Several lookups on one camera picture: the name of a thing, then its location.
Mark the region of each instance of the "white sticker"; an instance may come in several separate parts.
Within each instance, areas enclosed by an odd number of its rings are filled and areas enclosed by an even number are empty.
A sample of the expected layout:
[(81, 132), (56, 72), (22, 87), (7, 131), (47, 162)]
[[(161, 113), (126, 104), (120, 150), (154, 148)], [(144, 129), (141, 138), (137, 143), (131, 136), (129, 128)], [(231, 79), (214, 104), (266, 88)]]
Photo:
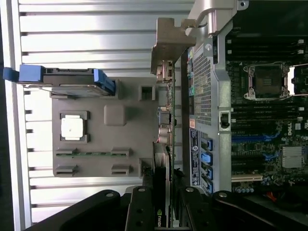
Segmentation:
[(301, 125), (300, 124), (295, 124), (295, 130), (301, 130)]

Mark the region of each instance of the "motherboard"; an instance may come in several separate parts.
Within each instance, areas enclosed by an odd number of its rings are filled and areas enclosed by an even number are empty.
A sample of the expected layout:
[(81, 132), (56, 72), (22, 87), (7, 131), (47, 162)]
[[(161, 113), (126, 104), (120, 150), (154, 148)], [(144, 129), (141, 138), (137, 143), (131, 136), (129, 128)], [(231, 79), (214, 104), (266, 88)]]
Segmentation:
[(232, 191), (308, 181), (307, 38), (226, 38)]

